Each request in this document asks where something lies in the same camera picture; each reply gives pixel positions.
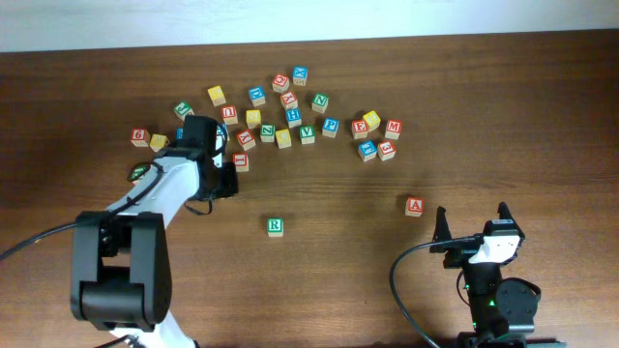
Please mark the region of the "green R block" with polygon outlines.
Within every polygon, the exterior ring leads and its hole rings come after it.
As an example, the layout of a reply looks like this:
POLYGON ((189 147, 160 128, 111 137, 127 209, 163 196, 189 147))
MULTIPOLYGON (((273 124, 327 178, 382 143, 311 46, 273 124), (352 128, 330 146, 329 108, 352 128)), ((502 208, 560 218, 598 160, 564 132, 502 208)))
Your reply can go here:
POLYGON ((282 237, 284 235, 283 219, 279 217, 268 218, 267 234, 269 237, 282 237))

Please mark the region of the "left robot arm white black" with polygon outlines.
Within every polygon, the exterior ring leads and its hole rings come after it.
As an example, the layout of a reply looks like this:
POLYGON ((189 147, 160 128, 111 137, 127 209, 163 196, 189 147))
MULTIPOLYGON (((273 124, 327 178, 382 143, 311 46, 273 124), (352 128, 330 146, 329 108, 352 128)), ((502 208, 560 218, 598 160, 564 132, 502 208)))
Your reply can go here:
POLYGON ((135 184, 101 212, 83 212, 73 233, 70 305, 74 317, 131 347, 194 347, 170 311, 172 276, 166 228, 181 209, 235 195, 238 177, 224 161, 228 132, 190 115, 183 132, 150 161, 135 184))

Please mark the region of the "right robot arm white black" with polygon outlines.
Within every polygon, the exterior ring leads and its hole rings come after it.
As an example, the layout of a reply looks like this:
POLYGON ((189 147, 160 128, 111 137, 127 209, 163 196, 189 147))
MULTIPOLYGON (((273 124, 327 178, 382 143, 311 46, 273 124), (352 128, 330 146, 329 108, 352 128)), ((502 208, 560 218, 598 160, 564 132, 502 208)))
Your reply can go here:
POLYGON ((439 207, 430 248, 445 255, 443 267, 459 269, 464 280, 474 330, 460 333, 457 347, 565 347, 555 338, 529 340, 535 331, 534 318, 542 291, 518 277, 504 278, 501 269, 517 258, 525 235, 506 203, 498 217, 486 222, 481 233, 455 239, 446 209, 439 207))

